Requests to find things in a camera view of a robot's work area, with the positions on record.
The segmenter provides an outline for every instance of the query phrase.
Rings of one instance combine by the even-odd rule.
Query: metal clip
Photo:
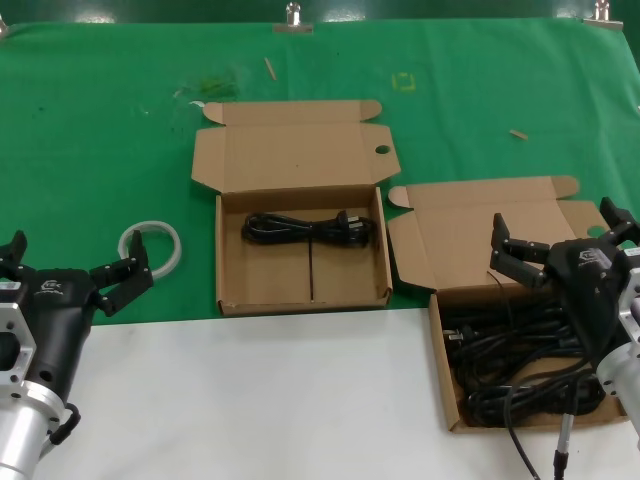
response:
[[[300,20],[300,4],[290,2],[287,4],[287,23],[280,23],[273,26],[273,31],[278,33],[312,33],[313,25],[302,23]]]
[[[587,25],[594,27],[604,27],[611,30],[622,30],[622,22],[612,22],[609,20],[609,0],[596,0],[593,17],[584,20]]]
[[[0,40],[9,35],[9,26],[4,23],[2,20],[2,15],[0,15]]]
[[[596,0],[596,10],[593,13],[594,20],[609,21],[609,2],[607,0]]]

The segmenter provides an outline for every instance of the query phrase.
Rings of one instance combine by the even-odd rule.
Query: coiled black cable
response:
[[[562,308],[552,300],[509,307],[444,311],[443,324],[456,325],[447,345],[449,365],[464,391],[463,405],[477,425],[504,427],[504,408],[514,378],[541,358],[584,357]],[[578,378],[583,377],[579,388]],[[576,414],[595,410],[605,397],[591,372],[573,371],[513,392],[510,415],[515,424],[536,413],[564,413],[567,402],[576,401]]]
[[[317,240],[345,246],[365,246],[375,231],[375,222],[365,217],[349,217],[342,210],[336,218],[306,222],[275,213],[252,213],[242,227],[242,237],[251,242],[273,245]]]

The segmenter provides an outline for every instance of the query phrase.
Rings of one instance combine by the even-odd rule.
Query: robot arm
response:
[[[114,315],[153,286],[140,232],[129,258],[90,272],[35,270],[26,248],[22,232],[0,246],[0,478],[12,480],[31,479],[80,421],[67,398],[96,310]]]
[[[640,434],[640,248],[618,248],[640,242],[640,225],[609,198],[600,212],[609,231],[553,246],[510,238],[496,214],[491,268],[530,288],[550,284],[602,388],[620,399]]]

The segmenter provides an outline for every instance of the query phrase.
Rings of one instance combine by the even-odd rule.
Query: power cord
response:
[[[375,222],[365,217],[349,217],[342,210],[336,218],[306,222],[275,213],[252,213],[242,227],[245,240],[273,245],[318,240],[345,246],[365,246],[375,231]]]
[[[506,427],[536,480],[540,477],[514,423],[540,412],[563,414],[553,461],[554,479],[562,480],[574,416],[594,411],[606,395],[594,370],[584,368],[593,357],[586,356],[557,302],[538,299],[512,306],[502,288],[501,293],[506,306],[502,311],[476,308],[443,312],[443,326],[455,327],[444,331],[449,363],[465,391],[464,405],[471,418],[479,425]],[[603,351],[616,327],[614,324],[605,336]],[[565,369],[512,380],[526,365],[544,357],[580,360]]]
[[[510,314],[494,315],[495,310],[476,309],[443,312],[443,324],[457,325],[446,330],[447,354],[454,377],[464,390],[464,406],[471,419],[484,427],[504,427],[504,402],[513,378],[527,365],[541,358],[582,358],[567,319],[554,301],[509,306]],[[595,410],[604,391],[595,377],[584,379],[573,388],[582,372],[558,379],[543,387],[522,386],[511,405],[516,423],[536,413],[565,413],[576,403],[576,414]]]

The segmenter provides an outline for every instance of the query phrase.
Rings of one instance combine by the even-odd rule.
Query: small wooden stick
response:
[[[276,77],[276,72],[273,71],[273,67],[271,66],[271,62],[269,61],[269,59],[267,57],[264,57],[264,63],[266,63],[267,69],[269,70],[269,73],[271,74],[271,78],[273,78],[273,81],[275,82],[276,80],[278,80],[278,78]]]
[[[522,140],[529,140],[529,135],[519,132],[518,130],[509,130],[509,133],[513,136],[521,138]]]

